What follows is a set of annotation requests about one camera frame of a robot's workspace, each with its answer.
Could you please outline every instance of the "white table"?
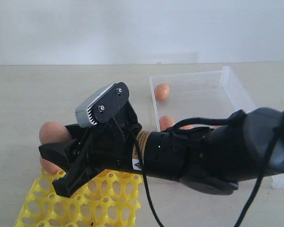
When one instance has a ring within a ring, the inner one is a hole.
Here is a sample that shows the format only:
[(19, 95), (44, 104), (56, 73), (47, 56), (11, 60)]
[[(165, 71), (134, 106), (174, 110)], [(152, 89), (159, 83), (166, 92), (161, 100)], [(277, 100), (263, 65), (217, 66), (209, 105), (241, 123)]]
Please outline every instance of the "white table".
[[(74, 108), (96, 89), (123, 81), (139, 122), (156, 130), (149, 76), (221, 70), (231, 65), (257, 106), (284, 109), (284, 63), (141, 66), (0, 66), (0, 227), (12, 226), (33, 181), (40, 176), (38, 131), (45, 121), (76, 122)], [(149, 178), (154, 206), (166, 227), (231, 227), (254, 181), (231, 196), (212, 196)], [(243, 227), (284, 227), (284, 188), (263, 186)], [(157, 226), (140, 185), (137, 227)]]

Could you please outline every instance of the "black wire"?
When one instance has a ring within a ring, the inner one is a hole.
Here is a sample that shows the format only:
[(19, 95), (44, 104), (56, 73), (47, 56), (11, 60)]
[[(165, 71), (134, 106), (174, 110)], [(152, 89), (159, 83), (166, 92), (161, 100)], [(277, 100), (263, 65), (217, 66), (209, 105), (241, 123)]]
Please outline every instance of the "black wire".
[[(284, 114), (282, 116), (282, 120), (281, 120), (281, 124), (284, 122)], [(234, 227), (239, 227), (249, 209), (249, 207), (251, 206), (253, 200), (255, 199), (256, 195), (257, 195), (257, 192), (259, 191), (259, 188), (261, 186), (261, 183), (262, 183), (262, 180), (263, 180), (263, 177), (264, 177), (264, 174), (265, 174), (265, 171), (266, 171), (266, 168), (268, 166), (268, 163), (269, 163), (269, 160), (271, 158), (271, 155), (274, 151), (274, 148), (275, 148), (275, 145), (277, 143), (279, 139), (279, 134), (275, 133), (273, 138), (271, 139), (270, 143), (268, 144), (268, 147), (266, 149), (266, 152), (265, 152), (265, 155), (264, 155), (264, 159), (263, 159), (263, 162), (262, 162), (262, 166), (260, 168), (260, 171), (259, 171), (259, 174), (258, 174), (258, 177), (257, 177), (257, 181), (255, 183), (255, 186), (248, 198), (248, 200), (246, 201), (241, 213), (240, 213), (240, 216), (236, 222), (236, 224), (234, 225)]]
[(141, 167), (141, 171), (142, 171), (142, 175), (143, 175), (143, 181), (144, 181), (144, 186), (145, 186), (145, 191), (146, 191), (146, 196), (147, 196), (147, 200), (148, 200), (148, 203), (150, 205), (150, 208), (151, 208), (151, 211), (152, 211), (152, 214), (153, 216), (155, 217), (158, 225), (160, 227), (164, 227), (164, 225), (162, 224), (162, 222), (160, 221), (156, 211), (155, 211), (155, 208), (153, 207), (153, 204), (152, 204), (152, 201), (151, 201), (151, 195), (150, 195), (150, 190), (148, 188), (148, 183), (147, 183), (147, 178), (146, 178), (146, 172), (145, 172), (145, 169), (144, 169), (144, 164), (143, 164), (143, 158), (142, 158), (142, 152), (141, 152), (141, 149), (140, 149), (140, 145), (139, 145), (139, 142), (135, 136), (135, 134), (133, 134), (132, 131), (128, 130), (130, 135), (132, 136), (133, 140), (134, 140), (134, 145), (136, 147), (136, 150), (137, 150), (137, 153), (138, 153), (138, 158), (139, 158), (139, 162), (140, 162), (140, 167)]

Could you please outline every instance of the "brown egg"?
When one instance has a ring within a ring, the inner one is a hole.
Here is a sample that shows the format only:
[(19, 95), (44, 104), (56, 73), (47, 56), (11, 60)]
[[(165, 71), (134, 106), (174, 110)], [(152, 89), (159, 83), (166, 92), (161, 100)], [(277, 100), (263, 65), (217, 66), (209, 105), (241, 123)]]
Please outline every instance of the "brown egg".
[[(41, 144), (67, 142), (71, 140), (71, 134), (67, 128), (59, 122), (46, 122), (39, 131)], [(60, 169), (54, 163), (40, 157), (42, 168), (49, 174), (56, 174)]]
[(155, 98), (157, 100), (164, 100), (169, 96), (170, 88), (168, 84), (159, 84), (155, 88)]
[(161, 131), (166, 130), (167, 128), (173, 126), (175, 124), (175, 120), (171, 116), (162, 116), (159, 120)]
[(185, 126), (180, 127), (180, 129), (183, 129), (183, 130), (189, 130), (189, 129), (192, 129), (192, 128), (193, 128), (193, 125), (192, 125), (192, 124), (189, 124), (189, 125), (185, 125)]

